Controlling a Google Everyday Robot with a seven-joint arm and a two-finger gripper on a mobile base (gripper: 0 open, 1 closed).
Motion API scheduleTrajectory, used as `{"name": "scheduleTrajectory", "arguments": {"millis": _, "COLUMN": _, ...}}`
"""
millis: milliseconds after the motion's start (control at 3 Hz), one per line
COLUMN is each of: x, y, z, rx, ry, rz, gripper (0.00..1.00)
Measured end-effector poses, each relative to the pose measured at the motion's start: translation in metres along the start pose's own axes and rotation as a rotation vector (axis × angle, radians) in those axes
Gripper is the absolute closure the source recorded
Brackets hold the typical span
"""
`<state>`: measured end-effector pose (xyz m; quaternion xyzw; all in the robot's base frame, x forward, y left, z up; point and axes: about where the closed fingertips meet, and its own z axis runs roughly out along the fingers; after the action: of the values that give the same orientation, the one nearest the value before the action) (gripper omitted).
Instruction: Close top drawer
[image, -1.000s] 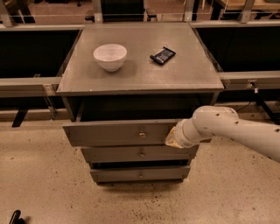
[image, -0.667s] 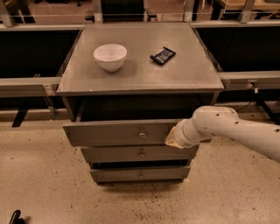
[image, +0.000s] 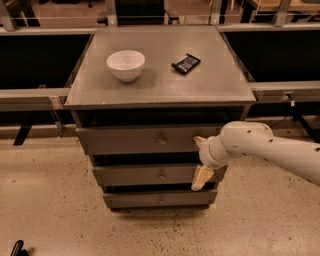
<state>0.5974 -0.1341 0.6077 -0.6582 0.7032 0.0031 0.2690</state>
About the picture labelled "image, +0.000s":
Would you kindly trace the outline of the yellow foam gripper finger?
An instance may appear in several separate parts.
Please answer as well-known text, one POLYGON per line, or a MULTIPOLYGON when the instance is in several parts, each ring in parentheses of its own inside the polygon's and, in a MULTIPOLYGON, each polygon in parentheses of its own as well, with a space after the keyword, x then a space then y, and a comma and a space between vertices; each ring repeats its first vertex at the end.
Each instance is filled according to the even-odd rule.
POLYGON ((193 191, 199 191, 203 188, 205 183, 209 181, 214 175, 214 170, 207 166, 198 165, 194 172, 191 189, 193 191))
POLYGON ((202 144, 206 141, 206 139, 201 136, 194 136, 193 141, 196 143, 198 148, 201 148, 202 144))

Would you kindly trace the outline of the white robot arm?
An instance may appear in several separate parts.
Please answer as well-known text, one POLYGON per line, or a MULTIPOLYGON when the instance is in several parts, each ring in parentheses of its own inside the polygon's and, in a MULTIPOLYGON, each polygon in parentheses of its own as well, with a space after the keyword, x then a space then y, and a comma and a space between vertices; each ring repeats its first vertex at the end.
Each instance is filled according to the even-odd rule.
POLYGON ((273 135, 259 122, 234 121, 217 136, 195 136, 201 165, 196 167, 191 189, 199 191, 215 171, 233 159, 253 156, 264 159, 305 180, 320 185, 320 144, 273 135))

